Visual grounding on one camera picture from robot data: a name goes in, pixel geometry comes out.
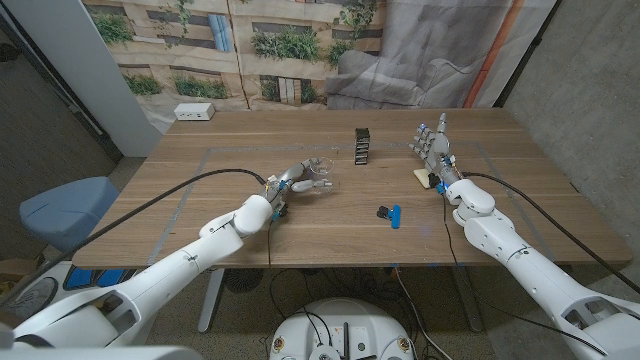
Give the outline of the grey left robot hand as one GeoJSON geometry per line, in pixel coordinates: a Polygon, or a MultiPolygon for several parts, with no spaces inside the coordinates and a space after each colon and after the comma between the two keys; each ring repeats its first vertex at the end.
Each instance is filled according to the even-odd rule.
{"type": "Polygon", "coordinates": [[[261,193],[273,210],[285,204],[289,193],[331,192],[334,188],[334,163],[326,157],[314,157],[295,163],[279,175],[271,176],[261,193]]]}

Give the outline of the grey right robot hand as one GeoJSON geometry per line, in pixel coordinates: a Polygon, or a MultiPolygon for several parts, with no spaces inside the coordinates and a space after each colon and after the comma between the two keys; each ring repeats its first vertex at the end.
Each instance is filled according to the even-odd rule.
{"type": "Polygon", "coordinates": [[[409,148],[424,162],[424,168],[415,170],[414,175],[426,189],[436,189],[443,194],[453,183],[463,176],[456,169],[455,156],[450,151],[449,139],[445,134],[447,114],[440,115],[436,130],[425,124],[417,128],[417,135],[409,148]]]}

